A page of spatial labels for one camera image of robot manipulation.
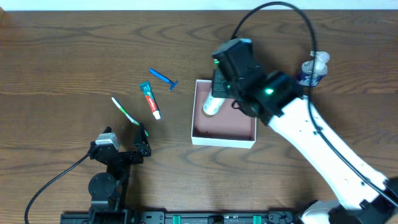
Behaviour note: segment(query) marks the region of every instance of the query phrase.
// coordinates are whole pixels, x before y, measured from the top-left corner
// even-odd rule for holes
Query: cardboard box
[[[192,114],[192,144],[250,149],[256,142],[257,120],[231,107],[226,99],[213,117],[203,114],[203,104],[210,92],[210,80],[197,80]]]

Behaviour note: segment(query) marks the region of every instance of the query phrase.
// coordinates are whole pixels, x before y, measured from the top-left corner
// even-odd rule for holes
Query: green light
[[[274,92],[273,89],[270,89],[270,88],[266,89],[266,93],[267,93],[268,95],[271,95],[273,92]]]

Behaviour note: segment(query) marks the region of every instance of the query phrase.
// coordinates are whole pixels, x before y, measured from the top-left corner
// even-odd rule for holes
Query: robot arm
[[[287,74],[266,75],[252,56],[250,39],[233,39],[213,52],[217,70],[213,77],[213,96],[235,99],[232,107],[259,118],[265,125],[292,143],[328,182],[338,203],[318,202],[308,208],[300,219],[308,223],[384,223],[395,206],[366,184],[320,136],[319,131],[366,181],[382,194],[396,200],[387,188],[391,184],[380,172],[360,159],[326,124],[303,89]]]

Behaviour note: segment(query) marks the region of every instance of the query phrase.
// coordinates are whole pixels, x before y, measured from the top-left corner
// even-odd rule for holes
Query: white cylinder
[[[205,103],[203,104],[203,112],[208,116],[214,116],[221,108],[225,98],[215,98],[211,95],[211,89]]]

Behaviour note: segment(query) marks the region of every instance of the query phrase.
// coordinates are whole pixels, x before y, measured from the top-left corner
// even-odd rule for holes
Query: toothpaste tube
[[[152,89],[150,88],[149,81],[143,82],[139,86],[141,87],[145,98],[147,98],[148,104],[150,106],[150,109],[152,110],[152,114],[155,116],[155,119],[160,119],[160,111],[156,105],[154,94],[152,93]]]

